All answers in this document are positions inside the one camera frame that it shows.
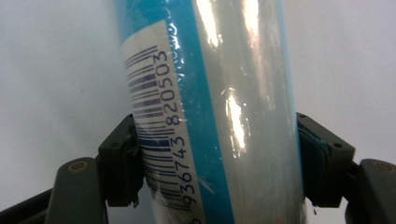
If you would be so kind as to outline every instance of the cylindrical bottle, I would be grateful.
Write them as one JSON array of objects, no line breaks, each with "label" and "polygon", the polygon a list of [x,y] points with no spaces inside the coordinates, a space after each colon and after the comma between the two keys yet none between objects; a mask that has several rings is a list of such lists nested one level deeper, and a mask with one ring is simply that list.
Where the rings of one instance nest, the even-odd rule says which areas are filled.
[{"label": "cylindrical bottle", "polygon": [[159,223],[304,223],[277,0],[117,0]]}]

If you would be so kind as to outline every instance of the blue label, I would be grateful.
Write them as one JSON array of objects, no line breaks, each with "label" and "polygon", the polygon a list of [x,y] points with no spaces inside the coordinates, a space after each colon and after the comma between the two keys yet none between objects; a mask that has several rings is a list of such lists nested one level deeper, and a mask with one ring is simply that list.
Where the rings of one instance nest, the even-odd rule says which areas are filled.
[{"label": "blue label", "polygon": [[191,1],[116,1],[120,39],[166,21],[207,223],[233,223],[218,132]]}]

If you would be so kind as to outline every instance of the white background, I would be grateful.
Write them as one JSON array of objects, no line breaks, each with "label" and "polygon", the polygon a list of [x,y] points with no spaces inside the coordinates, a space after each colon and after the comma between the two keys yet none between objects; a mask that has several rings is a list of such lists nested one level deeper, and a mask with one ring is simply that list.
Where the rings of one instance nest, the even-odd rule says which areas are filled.
[{"label": "white background", "polygon": [[[396,2],[284,0],[297,110],[396,163]],[[0,210],[51,188],[59,166],[97,154],[131,111],[109,1],[0,0]],[[147,190],[111,223],[152,223]],[[309,223],[345,223],[307,202]]]}]

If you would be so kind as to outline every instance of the white label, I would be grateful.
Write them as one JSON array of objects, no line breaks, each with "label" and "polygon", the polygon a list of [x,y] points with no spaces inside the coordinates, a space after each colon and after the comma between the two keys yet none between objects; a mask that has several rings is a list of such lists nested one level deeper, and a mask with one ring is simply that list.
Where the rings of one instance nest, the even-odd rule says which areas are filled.
[{"label": "white label", "polygon": [[165,21],[132,35],[121,50],[155,212],[205,223]]}]

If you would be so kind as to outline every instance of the metal bolt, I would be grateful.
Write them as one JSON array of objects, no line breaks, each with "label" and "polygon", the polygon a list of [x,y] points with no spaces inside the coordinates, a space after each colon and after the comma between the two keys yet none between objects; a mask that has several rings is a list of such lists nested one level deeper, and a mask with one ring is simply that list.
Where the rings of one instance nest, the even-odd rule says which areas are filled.
[{"label": "metal bolt", "polygon": [[373,162],[373,166],[377,170],[380,170],[380,171],[385,172],[385,173],[389,173],[389,174],[396,173],[396,168],[394,166],[386,164],[386,163],[381,162],[381,161]]},{"label": "metal bolt", "polygon": [[88,163],[85,161],[75,161],[67,167],[67,170],[72,173],[79,173],[84,171],[88,167]]}]

